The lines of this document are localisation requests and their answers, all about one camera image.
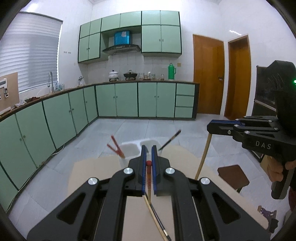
window blind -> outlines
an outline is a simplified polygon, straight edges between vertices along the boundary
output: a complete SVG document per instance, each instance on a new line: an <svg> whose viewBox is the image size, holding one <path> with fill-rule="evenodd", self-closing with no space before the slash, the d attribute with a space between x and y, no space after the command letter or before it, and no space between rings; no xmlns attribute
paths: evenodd
<svg viewBox="0 0 296 241"><path fill-rule="evenodd" d="M18 13L0 41L0 76L18 72L19 92L57 82L57 53L62 21Z"/></svg>

white wall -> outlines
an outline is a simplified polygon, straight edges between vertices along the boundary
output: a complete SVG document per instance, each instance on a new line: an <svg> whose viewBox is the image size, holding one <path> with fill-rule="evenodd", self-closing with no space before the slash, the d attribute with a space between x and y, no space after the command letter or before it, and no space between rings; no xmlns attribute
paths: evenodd
<svg viewBox="0 0 296 241"><path fill-rule="evenodd" d="M176 80L193 81L193 34L223 39L223 25L219 6L205 0L105 0L93 6L91 20L113 14L142 11L171 10L180 12L182 55L179 58L143 57L141 53L113 55L108 61L88 65L89 83L108 80L108 73L116 70L123 78L129 69L147 73L151 71L159 78L165 74L167 79L170 62L177 68Z"/></svg>
<svg viewBox="0 0 296 241"><path fill-rule="evenodd" d="M78 65L80 25L91 20L92 4L88 0L32 0L24 9L63 20L59 46L59 81L66 88L78 85L82 75L87 81L87 65ZM20 94L21 99L49 93L51 87L39 87Z"/></svg>
<svg viewBox="0 0 296 241"><path fill-rule="evenodd" d="M228 86L228 41L248 35L251 50L251 87L247 115L252 114L256 91L256 66L269 66L275 60L296 65L296 39L288 25L266 0L222 0L224 21L225 81L221 114L224 114Z"/></svg>

finger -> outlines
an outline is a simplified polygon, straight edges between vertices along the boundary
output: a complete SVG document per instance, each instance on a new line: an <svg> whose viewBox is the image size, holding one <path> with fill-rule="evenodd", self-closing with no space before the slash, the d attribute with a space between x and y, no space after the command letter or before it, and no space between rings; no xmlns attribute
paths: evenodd
<svg viewBox="0 0 296 241"><path fill-rule="evenodd" d="M267 158L269 160L268 165L272 171L278 172L278 173L283 172L284 167L280 162L278 162L275 158L273 158L271 156L268 156Z"/></svg>
<svg viewBox="0 0 296 241"><path fill-rule="evenodd" d="M291 170L291 169L295 168L296 167L296 160L295 161L288 161L285 164L285 167L287 170Z"/></svg>
<svg viewBox="0 0 296 241"><path fill-rule="evenodd" d="M272 182L281 182L284 178L282 173L272 171L269 165L267 166L267 175Z"/></svg>

silver screw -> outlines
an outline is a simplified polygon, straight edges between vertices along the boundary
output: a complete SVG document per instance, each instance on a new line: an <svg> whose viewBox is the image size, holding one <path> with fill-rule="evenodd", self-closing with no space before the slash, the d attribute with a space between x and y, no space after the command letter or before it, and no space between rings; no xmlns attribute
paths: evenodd
<svg viewBox="0 0 296 241"><path fill-rule="evenodd" d="M133 169L130 168L130 167L127 167L127 168L125 168L125 169L123 170L123 172L124 172L125 174L131 174L131 173L133 173Z"/></svg>
<svg viewBox="0 0 296 241"><path fill-rule="evenodd" d="M167 174L174 174L175 169L169 167L169 168L167 168L167 169L165 170L165 172L166 172Z"/></svg>
<svg viewBox="0 0 296 241"><path fill-rule="evenodd" d="M204 185L208 185L211 181L207 177L203 177L200 182Z"/></svg>
<svg viewBox="0 0 296 241"><path fill-rule="evenodd" d="M98 179L96 179L95 177L91 177L88 180L89 185L95 185L98 182Z"/></svg>

brown stool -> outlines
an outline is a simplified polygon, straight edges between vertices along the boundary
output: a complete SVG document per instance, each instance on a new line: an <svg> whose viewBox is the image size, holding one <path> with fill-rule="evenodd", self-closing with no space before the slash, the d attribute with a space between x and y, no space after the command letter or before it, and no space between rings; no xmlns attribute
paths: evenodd
<svg viewBox="0 0 296 241"><path fill-rule="evenodd" d="M249 185L249 180L239 165L218 168L219 176L238 193L243 187Z"/></svg>

